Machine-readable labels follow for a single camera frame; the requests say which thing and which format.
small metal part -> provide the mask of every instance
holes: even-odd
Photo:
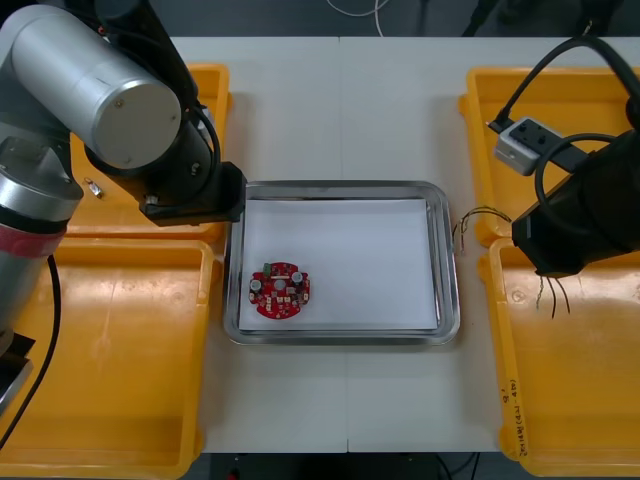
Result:
[[[85,177],[84,183],[89,187],[89,190],[91,190],[91,193],[93,193],[97,198],[104,197],[104,191],[100,188],[100,185],[98,185],[96,182],[94,182],[88,177]]]
[[[249,288],[252,292],[258,293],[262,289],[262,282],[260,280],[251,280]]]
[[[301,285],[303,280],[304,280],[304,277],[302,276],[302,273],[294,272],[291,274],[291,281],[296,285]]]

gray floor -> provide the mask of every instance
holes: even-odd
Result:
[[[174,36],[376,36],[373,16],[352,18],[325,0],[151,0]],[[333,0],[366,12],[374,0]],[[477,0],[390,0],[380,10],[385,36],[460,36]],[[500,25],[497,9],[478,36],[571,36],[580,0],[540,0],[525,21]],[[640,35],[640,1],[625,0],[609,35]]]
[[[469,453],[443,453],[442,459],[453,473],[469,458]],[[300,474],[302,455],[201,455],[183,480],[227,480],[229,472],[238,468],[241,480],[446,480],[432,454],[358,455],[357,462],[366,463],[365,469],[375,468],[375,475],[362,472],[362,477],[349,476],[344,469],[336,468],[332,474],[317,471],[316,476]],[[331,465],[333,459],[320,456],[316,459],[324,465]],[[454,480],[468,480],[473,470],[473,462],[453,475]],[[536,478],[525,472],[518,463],[512,462],[500,453],[483,453],[480,456],[475,480],[527,480]]]

electronic component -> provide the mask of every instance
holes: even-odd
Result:
[[[294,272],[291,274],[291,281],[294,283],[294,285],[301,285],[304,281],[304,277],[300,272]]]
[[[291,263],[265,263],[249,282],[249,302],[257,305],[258,313],[272,320],[300,313],[301,307],[309,302],[310,293],[308,274]]]
[[[260,290],[262,289],[262,282],[260,280],[251,280],[249,288],[253,293],[260,293]]]
[[[90,178],[84,177],[84,183],[89,187],[91,193],[93,193],[97,198],[102,198],[104,196],[104,191],[100,188],[100,185]]]

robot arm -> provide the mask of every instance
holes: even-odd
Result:
[[[626,116],[631,129],[617,137],[582,133],[561,137],[531,118],[515,123],[511,107],[535,76],[554,58],[576,47],[596,51],[629,95]],[[640,81],[631,67],[604,41],[589,36],[560,44],[527,75],[509,102],[489,124],[498,136],[496,156],[521,175],[535,172],[538,202],[512,224],[512,238],[544,276],[579,273],[591,262],[640,250]],[[589,154],[572,145],[604,142]],[[567,171],[545,194],[543,175],[551,161]]]
[[[149,4],[98,0],[95,13],[102,31],[117,32],[108,33],[109,41],[45,5],[20,9],[5,22],[0,145],[20,138],[18,125],[47,137],[43,145],[59,140],[54,151],[66,182],[71,131],[92,165],[131,193],[155,223],[237,220],[244,177],[220,162],[215,130],[208,125],[213,150],[198,131],[209,120],[197,87]]]
[[[159,225],[235,221],[244,208],[244,176],[221,163],[197,87],[148,2],[88,5],[86,24],[31,5],[0,30],[0,413],[31,370],[33,341],[13,321],[83,196],[71,132]]]

capacitor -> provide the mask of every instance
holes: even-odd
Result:
[[[291,281],[294,283],[294,285],[302,285],[303,280],[304,277],[300,272],[294,272],[291,274]]]
[[[262,282],[260,280],[253,279],[251,283],[249,283],[249,288],[254,293],[259,293],[262,289]]]

